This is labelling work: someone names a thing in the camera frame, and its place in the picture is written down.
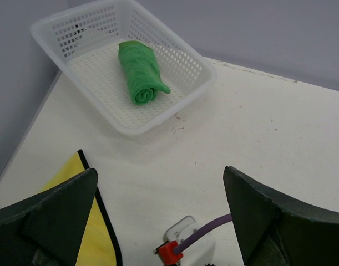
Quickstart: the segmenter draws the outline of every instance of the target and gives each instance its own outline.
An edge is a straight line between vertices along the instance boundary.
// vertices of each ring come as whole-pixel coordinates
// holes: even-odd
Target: cable
[[[181,242],[178,246],[173,248],[174,254],[180,254],[187,248],[189,248],[192,244],[194,244],[196,241],[198,241],[201,237],[206,235],[207,233],[211,232],[215,228],[222,226],[225,223],[229,223],[232,221],[232,215],[226,214],[224,216],[221,216],[219,218],[216,218],[215,220],[207,223],[203,227],[201,227],[199,230],[197,230],[195,233],[193,233],[190,237],[188,237],[186,240]]]

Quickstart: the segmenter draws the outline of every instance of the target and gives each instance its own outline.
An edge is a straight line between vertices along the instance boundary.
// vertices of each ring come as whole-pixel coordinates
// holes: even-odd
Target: basket
[[[95,1],[34,23],[31,33],[61,71],[118,131],[140,135],[202,94],[215,68],[161,21],[132,0]],[[171,94],[135,106],[118,60],[118,44],[151,47]]]

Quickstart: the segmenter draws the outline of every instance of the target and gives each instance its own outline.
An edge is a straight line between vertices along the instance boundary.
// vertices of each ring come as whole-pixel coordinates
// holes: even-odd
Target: red part
[[[173,265],[180,261],[183,257],[182,253],[174,254],[173,249],[176,246],[178,246],[177,241],[171,241],[158,249],[159,256],[161,257],[164,265]]]

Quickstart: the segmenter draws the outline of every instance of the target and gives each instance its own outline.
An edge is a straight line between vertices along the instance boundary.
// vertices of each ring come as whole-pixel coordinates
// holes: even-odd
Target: rolled towel
[[[158,91],[170,94],[170,88],[160,78],[153,50],[136,40],[119,44],[119,61],[127,78],[127,87],[135,105],[153,101]]]

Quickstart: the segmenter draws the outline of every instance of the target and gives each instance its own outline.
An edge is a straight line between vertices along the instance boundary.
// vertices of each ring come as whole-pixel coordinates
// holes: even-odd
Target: white table
[[[0,208],[37,193],[83,149],[124,265],[160,265],[152,250],[185,215],[204,224],[229,213],[225,166],[339,211],[339,92],[209,60],[216,85],[134,139],[114,132],[61,76],[0,181]],[[213,235],[216,265],[242,265],[232,224]]]

